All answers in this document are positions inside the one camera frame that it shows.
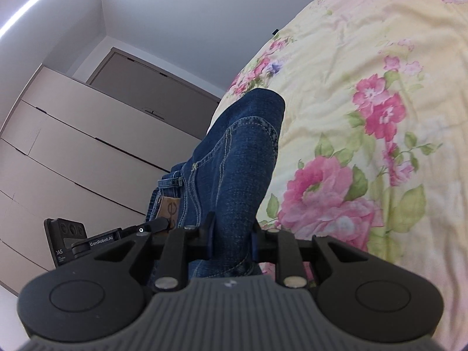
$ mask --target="jeans leather label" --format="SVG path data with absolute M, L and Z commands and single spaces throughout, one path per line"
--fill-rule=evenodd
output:
M 170 228 L 173 229 L 177 224 L 177 216 L 179 216 L 179 205 L 180 198 L 163 197 L 156 218 L 168 219 Z

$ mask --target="metal screw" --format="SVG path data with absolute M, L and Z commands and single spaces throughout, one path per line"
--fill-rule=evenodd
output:
M 179 285 L 179 281 L 177 281 L 174 277 L 160 277 L 156 281 L 154 281 L 154 285 L 161 290 L 168 290 L 174 289 Z
M 307 285 L 307 280 L 301 276 L 289 276 L 283 280 L 286 287 L 297 289 Z

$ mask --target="bed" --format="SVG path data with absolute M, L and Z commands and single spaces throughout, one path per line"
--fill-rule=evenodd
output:
M 257 219 L 331 235 L 441 291 L 434 338 L 468 343 L 468 0 L 315 0 L 245 66 L 286 102 Z M 264 273 L 273 267 L 263 265 Z

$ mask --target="led light strip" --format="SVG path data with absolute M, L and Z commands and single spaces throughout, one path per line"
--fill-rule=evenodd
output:
M 0 39 L 35 3 L 39 0 L 29 0 L 0 28 Z

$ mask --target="white floor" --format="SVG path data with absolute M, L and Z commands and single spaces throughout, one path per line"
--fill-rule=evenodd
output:
M 15 351 L 28 340 L 16 314 L 17 297 L 0 286 L 0 349 Z

